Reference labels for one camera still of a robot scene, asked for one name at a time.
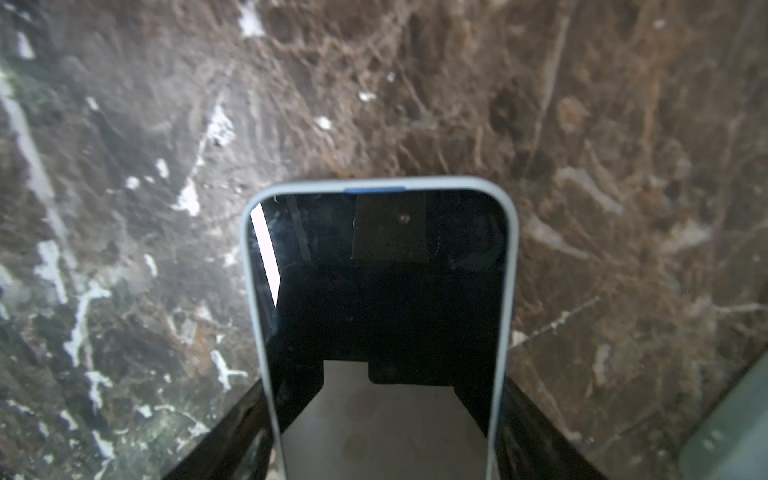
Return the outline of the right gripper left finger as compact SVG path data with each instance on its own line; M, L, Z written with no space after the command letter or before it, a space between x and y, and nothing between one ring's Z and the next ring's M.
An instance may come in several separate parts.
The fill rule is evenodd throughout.
M257 381L173 469L172 479L264 479L273 435L263 383Z

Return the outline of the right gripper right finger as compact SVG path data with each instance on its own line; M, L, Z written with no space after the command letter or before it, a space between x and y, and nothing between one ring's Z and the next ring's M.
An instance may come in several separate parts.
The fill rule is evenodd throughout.
M504 480L606 479L509 377L501 395L495 450Z

